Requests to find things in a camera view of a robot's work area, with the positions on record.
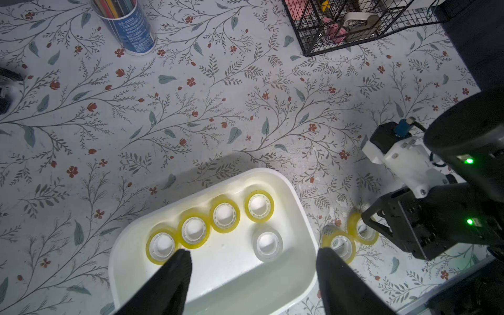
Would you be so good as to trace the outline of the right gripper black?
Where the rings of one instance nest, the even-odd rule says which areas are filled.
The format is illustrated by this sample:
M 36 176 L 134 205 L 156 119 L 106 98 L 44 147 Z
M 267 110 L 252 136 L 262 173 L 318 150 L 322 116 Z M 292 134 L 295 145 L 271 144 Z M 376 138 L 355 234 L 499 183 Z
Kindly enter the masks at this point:
M 363 222 L 416 259 L 430 261 L 456 244 L 485 245 L 503 259 L 503 204 L 464 182 L 416 198 L 407 187 L 383 195 Z

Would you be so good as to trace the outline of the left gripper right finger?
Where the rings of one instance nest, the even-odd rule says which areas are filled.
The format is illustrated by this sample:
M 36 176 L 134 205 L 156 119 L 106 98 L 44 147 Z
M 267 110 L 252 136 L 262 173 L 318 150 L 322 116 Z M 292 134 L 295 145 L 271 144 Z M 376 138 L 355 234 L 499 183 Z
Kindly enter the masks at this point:
M 321 248 L 316 259 L 326 314 L 394 314 L 334 250 Z

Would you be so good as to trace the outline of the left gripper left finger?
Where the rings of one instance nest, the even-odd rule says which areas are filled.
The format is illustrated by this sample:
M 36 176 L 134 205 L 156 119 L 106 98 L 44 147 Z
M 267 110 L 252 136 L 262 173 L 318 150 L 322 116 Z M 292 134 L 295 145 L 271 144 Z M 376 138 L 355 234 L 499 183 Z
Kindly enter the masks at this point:
M 182 314 L 191 275 L 191 254 L 179 249 L 116 313 Z

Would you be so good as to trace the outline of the clear transparent tape roll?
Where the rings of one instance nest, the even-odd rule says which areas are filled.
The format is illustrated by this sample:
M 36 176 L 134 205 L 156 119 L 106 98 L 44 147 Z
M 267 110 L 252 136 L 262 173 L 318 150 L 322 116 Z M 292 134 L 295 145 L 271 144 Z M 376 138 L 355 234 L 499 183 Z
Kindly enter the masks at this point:
M 259 226 L 253 233 L 252 248 L 262 262 L 275 261 L 284 251 L 280 233 L 268 225 Z

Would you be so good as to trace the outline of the white plastic storage box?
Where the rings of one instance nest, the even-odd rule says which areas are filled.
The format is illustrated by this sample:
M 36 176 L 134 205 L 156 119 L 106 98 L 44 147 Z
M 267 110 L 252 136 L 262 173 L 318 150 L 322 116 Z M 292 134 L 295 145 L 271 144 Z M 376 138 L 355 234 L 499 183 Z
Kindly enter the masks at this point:
M 266 223 L 254 223 L 245 214 L 245 199 L 254 190 L 264 190 L 274 200 L 274 214 Z M 211 204 L 218 196 L 238 205 L 240 223 L 227 234 L 211 226 L 209 239 L 198 249 L 186 249 L 179 241 L 180 249 L 189 251 L 192 258 L 185 314 L 279 314 L 311 291 L 317 278 L 318 244 L 303 206 L 287 178 L 271 169 L 256 168 L 127 226 L 115 241 L 108 267 L 117 311 L 163 266 L 147 259 L 149 235 L 167 227 L 177 232 L 188 212 L 207 216 L 211 224 Z M 283 253 L 275 261 L 264 263 L 255 256 L 252 237 L 261 225 L 277 230 L 283 239 Z

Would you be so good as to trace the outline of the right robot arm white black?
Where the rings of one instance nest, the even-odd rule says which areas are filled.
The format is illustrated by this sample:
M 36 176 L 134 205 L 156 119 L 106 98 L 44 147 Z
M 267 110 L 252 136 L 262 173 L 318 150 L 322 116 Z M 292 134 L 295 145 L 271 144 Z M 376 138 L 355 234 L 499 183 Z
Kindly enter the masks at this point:
M 445 1 L 430 12 L 480 85 L 423 136 L 413 118 L 380 125 L 363 147 L 402 189 L 380 197 L 363 222 L 415 258 L 430 261 L 456 244 L 485 245 L 503 258 L 503 2 Z

